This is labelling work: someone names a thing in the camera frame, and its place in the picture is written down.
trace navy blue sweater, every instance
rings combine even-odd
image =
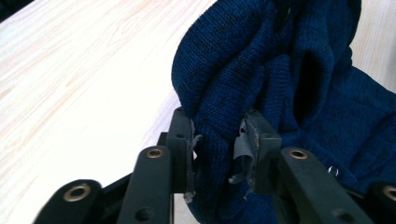
[[[396,95],[351,61],[360,0],[219,0],[190,28],[172,81],[204,137],[197,146],[196,196],[203,223],[276,223],[270,197],[231,185],[233,141],[254,107],[283,147],[313,152],[339,181],[365,192],[396,182]]]

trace wood grain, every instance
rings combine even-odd
[[[177,45],[215,0],[35,0],[0,23],[0,223],[60,186],[132,172],[178,107]],[[396,3],[363,1],[354,64],[396,91]],[[176,223],[196,223],[177,196]]]

